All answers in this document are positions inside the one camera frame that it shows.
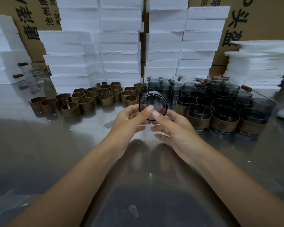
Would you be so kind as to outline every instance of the hand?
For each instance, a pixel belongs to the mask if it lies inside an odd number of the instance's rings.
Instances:
[[[117,158],[120,158],[124,154],[133,135],[145,129],[144,126],[140,125],[151,124],[147,118],[151,116],[153,110],[154,107],[149,105],[143,111],[139,112],[139,105],[136,104],[128,106],[118,113],[114,124],[107,135],[109,142],[113,143],[118,151]]]
[[[153,111],[153,117],[159,126],[153,126],[152,131],[160,131],[169,135],[155,134],[155,137],[163,142],[169,144],[180,158],[190,165],[195,165],[193,162],[194,154],[202,150],[202,146],[205,142],[197,135],[195,129],[190,122],[182,115],[168,110],[166,113],[173,121]]]

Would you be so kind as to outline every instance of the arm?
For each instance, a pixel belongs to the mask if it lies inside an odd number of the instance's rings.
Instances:
[[[271,194],[230,160],[203,141],[189,121],[173,111],[153,112],[155,136],[173,147],[188,164],[196,168],[243,227],[284,226],[284,202]]]
[[[132,105],[120,112],[110,133],[9,227],[79,226],[111,166],[124,154],[133,135],[145,129],[139,125],[150,124],[146,119],[153,109],[139,113],[138,105]]]

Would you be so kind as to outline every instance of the fingernail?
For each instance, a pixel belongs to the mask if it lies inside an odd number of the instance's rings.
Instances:
[[[160,113],[159,112],[157,112],[157,111],[153,111],[153,116],[154,117],[158,117],[160,115]]]
[[[147,110],[148,112],[151,112],[153,109],[154,109],[153,105],[149,105],[149,106],[147,106],[147,108],[146,108],[146,110]]]

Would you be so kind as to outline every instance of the metal tabletop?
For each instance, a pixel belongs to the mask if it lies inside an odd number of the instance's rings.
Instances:
[[[265,92],[284,105],[284,88]],[[55,184],[109,132],[123,103],[66,119],[33,112],[29,100],[56,96],[51,83],[0,85],[0,226]],[[259,138],[199,135],[284,200],[284,120],[277,106]],[[84,226],[237,226],[197,172],[150,130],[135,134],[84,218]]]

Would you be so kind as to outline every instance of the stainless steel table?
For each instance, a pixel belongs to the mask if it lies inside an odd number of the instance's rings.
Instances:
[[[72,119],[34,113],[28,101],[54,97],[50,83],[0,85],[0,226],[21,213],[108,134],[125,105],[97,106]],[[284,105],[284,88],[269,97]],[[284,200],[284,120],[249,138],[200,132],[210,145]],[[147,125],[112,168],[84,226],[237,226],[208,184]]]

